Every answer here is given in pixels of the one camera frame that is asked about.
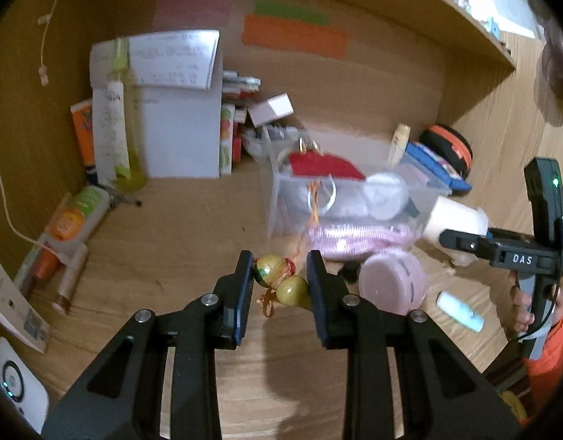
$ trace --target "pink sticky note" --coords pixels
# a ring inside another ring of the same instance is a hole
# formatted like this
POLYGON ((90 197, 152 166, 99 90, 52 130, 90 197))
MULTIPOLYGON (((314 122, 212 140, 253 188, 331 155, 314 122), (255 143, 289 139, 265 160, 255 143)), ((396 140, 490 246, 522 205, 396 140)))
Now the pink sticky note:
POLYGON ((156 0, 154 31, 218 29, 229 24, 232 0, 156 0))

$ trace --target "toothpaste tube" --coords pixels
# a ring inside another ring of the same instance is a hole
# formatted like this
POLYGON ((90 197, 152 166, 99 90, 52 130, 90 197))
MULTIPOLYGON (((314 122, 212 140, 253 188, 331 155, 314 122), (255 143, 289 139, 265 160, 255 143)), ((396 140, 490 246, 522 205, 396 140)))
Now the toothpaste tube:
POLYGON ((92 99, 78 102, 70 107, 74 121, 74 131, 80 147, 80 155, 84 163, 86 178, 90 185, 98 185, 98 174, 95 165, 95 144, 92 133, 92 99))

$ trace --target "green sticky note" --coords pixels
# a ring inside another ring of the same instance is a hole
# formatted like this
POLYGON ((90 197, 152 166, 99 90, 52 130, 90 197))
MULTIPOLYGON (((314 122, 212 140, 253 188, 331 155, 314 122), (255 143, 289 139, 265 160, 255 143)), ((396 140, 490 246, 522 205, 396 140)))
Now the green sticky note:
POLYGON ((300 5, 280 3, 278 1, 258 1, 255 5, 255 14, 261 16, 275 16, 285 20, 298 20, 313 25, 329 26, 328 15, 310 10, 300 5))

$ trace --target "pink lid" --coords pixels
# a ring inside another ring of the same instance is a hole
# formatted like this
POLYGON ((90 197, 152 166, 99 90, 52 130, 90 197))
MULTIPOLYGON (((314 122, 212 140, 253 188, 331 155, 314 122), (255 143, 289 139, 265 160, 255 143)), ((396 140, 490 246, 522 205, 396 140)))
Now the pink lid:
POLYGON ((361 265, 359 294, 382 311, 406 315, 418 309, 427 288, 426 273, 411 253, 377 253, 361 265))

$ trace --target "metal screw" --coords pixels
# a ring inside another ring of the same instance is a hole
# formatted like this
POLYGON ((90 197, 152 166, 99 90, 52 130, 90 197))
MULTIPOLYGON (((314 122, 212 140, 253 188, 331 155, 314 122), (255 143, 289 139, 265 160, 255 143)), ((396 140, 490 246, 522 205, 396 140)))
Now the metal screw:
POLYGON ((423 323, 428 319, 427 314, 421 309, 415 309, 414 311, 411 311, 410 317, 412 318, 412 321, 414 321, 415 323, 423 323))
POLYGON ((342 298, 342 302, 347 306, 356 306, 360 301, 360 298, 356 294, 347 294, 342 298))
POLYGON ((135 320, 138 323, 146 323, 149 319, 151 319, 151 311, 148 309, 140 309, 135 313, 135 320))
POLYGON ((214 293, 206 293, 204 296, 200 298, 200 301, 205 306, 212 306, 218 303, 218 296, 214 293))

